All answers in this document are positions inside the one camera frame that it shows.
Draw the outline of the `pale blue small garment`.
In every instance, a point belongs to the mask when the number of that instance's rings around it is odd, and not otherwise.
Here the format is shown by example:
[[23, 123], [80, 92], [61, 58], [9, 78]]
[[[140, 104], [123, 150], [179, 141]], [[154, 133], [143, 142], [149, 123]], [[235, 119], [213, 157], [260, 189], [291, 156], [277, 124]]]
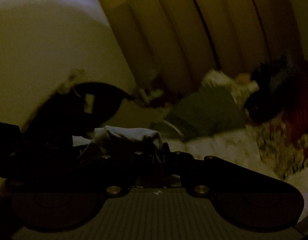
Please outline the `pale blue small garment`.
[[94, 129], [94, 138], [91, 143], [108, 146], [112, 143], [144, 143], [146, 147], [155, 147], [160, 149], [163, 140], [159, 132], [147, 128], [122, 128], [114, 126], [105, 126]]

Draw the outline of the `cream printed duvet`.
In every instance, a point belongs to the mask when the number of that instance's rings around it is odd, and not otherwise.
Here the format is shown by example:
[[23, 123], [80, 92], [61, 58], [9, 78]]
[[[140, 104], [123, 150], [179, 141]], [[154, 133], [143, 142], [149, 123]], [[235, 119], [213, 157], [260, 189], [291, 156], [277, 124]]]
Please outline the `cream printed duvet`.
[[305, 200], [301, 219], [308, 216], [308, 159], [304, 156], [308, 136], [303, 140], [305, 147], [295, 150], [292, 146], [285, 147], [281, 132], [252, 126], [188, 142], [164, 139], [172, 151], [188, 152], [199, 160], [212, 155], [293, 185]]

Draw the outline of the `black round bag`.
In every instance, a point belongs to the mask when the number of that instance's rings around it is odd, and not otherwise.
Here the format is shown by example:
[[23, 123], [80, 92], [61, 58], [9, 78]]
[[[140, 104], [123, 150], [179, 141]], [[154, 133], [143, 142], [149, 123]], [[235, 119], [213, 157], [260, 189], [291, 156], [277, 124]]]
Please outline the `black round bag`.
[[104, 82], [84, 82], [59, 88], [32, 112], [21, 130], [83, 136], [113, 118], [131, 95]]

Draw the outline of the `dark grey pillow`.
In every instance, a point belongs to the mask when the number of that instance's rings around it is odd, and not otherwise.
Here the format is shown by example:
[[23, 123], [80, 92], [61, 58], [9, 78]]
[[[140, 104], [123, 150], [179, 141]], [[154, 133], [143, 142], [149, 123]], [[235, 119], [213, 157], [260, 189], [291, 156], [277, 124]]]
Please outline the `dark grey pillow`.
[[202, 87], [171, 107], [150, 124], [162, 137], [190, 141], [198, 137], [245, 128], [244, 117], [230, 91], [224, 87]]

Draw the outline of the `wooden wardrobe doors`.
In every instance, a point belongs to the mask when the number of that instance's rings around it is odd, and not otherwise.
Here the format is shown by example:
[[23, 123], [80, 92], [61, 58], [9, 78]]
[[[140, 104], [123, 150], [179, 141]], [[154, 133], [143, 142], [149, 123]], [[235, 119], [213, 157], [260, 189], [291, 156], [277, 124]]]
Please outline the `wooden wardrobe doors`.
[[234, 77], [308, 60], [308, 0], [99, 0], [136, 83], [190, 93], [211, 69]]

